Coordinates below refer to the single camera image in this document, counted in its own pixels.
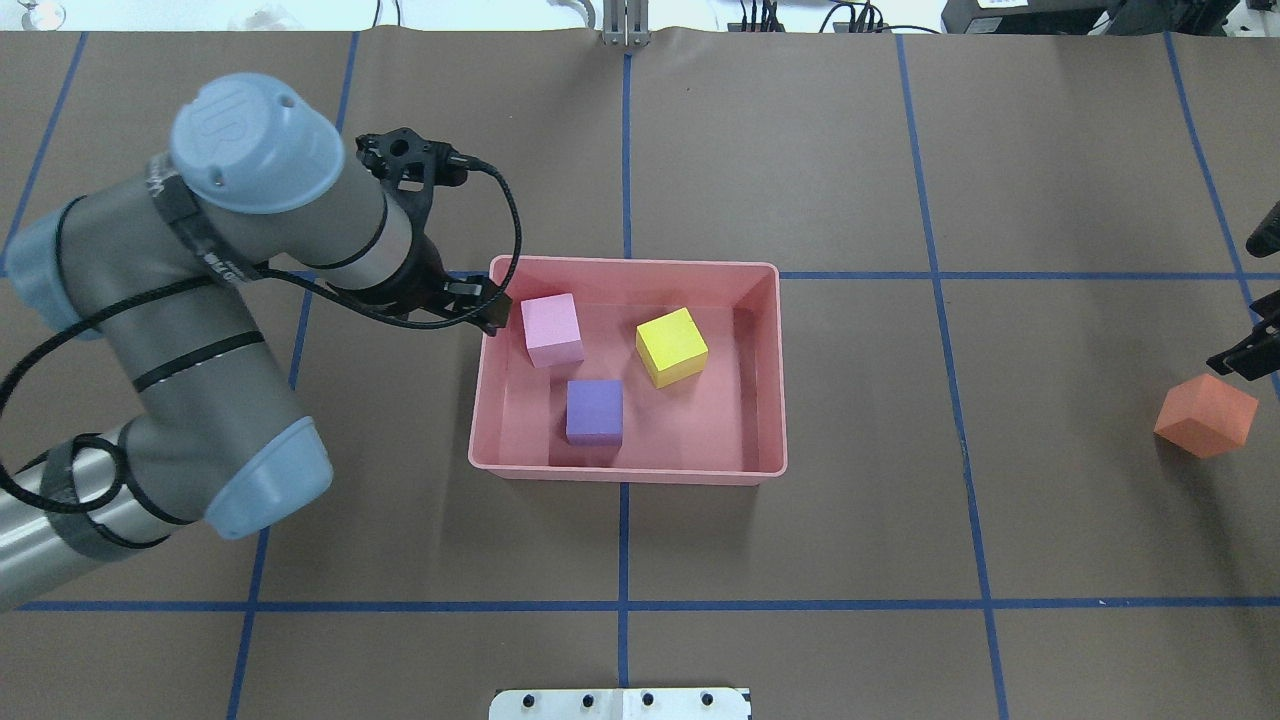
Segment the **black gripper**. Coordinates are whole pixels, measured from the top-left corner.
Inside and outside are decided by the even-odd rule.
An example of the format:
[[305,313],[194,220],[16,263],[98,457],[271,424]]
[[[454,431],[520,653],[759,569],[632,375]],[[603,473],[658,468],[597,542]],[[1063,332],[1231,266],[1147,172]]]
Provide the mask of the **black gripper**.
[[509,320],[512,299],[503,286],[479,275],[449,275],[434,242],[424,234],[381,234],[360,258],[330,269],[330,290],[356,307],[406,322],[422,310],[444,322],[466,323],[495,337]]

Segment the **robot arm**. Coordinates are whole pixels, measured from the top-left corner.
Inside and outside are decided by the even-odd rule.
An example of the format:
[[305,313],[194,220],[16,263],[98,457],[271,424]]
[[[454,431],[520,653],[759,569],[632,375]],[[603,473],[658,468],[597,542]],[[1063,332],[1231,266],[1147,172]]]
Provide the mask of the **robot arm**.
[[15,295],[52,329],[5,375],[14,395],[76,338],[109,342],[143,411],[3,473],[3,609],[204,521],[236,541],[324,495],[314,419],[241,297],[282,281],[411,331],[495,334],[511,274],[454,278],[425,225],[438,187],[490,163],[412,129],[335,126],[289,85],[234,73],[175,115],[137,176],[67,202],[5,252]]

